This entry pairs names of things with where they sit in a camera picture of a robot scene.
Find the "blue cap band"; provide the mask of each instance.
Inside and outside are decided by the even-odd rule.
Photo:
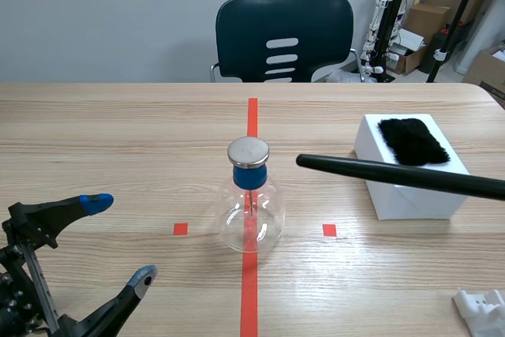
[[[241,189],[259,189],[267,181],[267,165],[256,169],[234,166],[234,182]]]

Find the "black rod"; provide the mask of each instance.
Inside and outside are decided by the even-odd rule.
[[[449,32],[447,33],[447,36],[445,40],[443,41],[442,48],[440,49],[440,53],[447,53],[448,52],[448,47],[452,43],[452,39],[456,33],[456,28],[458,27],[459,21],[461,20],[465,8],[468,5],[469,0],[461,0],[461,3],[459,3],[458,10],[456,11],[456,14],[454,15],[454,20],[451,23],[451,26],[449,27]],[[426,83],[433,83],[433,81],[436,78],[436,74],[439,73],[439,69],[442,65],[443,61],[437,61],[435,60],[435,63],[432,67],[432,71],[430,71],[428,79],[426,80]]]
[[[505,200],[505,181],[361,159],[300,154],[297,165],[367,181],[407,185],[469,197]]]

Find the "black fur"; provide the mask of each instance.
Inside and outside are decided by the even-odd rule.
[[[387,146],[401,165],[423,166],[451,160],[421,120],[392,118],[381,121],[379,128]]]

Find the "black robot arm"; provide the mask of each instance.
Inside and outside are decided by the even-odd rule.
[[[53,203],[9,207],[11,219],[2,224],[8,245],[0,249],[0,336],[20,337],[45,331],[50,337],[115,337],[156,277],[156,268],[141,268],[114,299],[80,323],[58,317],[35,251],[58,247],[56,237],[71,223],[108,209],[109,194],[81,195]],[[23,269],[27,264],[30,277]],[[47,328],[39,328],[42,322]]]

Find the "round-bottom flask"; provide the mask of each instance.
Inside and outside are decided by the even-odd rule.
[[[228,148],[233,177],[219,190],[215,217],[219,235],[240,252],[268,251],[284,227],[279,187],[267,175],[270,149],[256,137],[242,137]]]

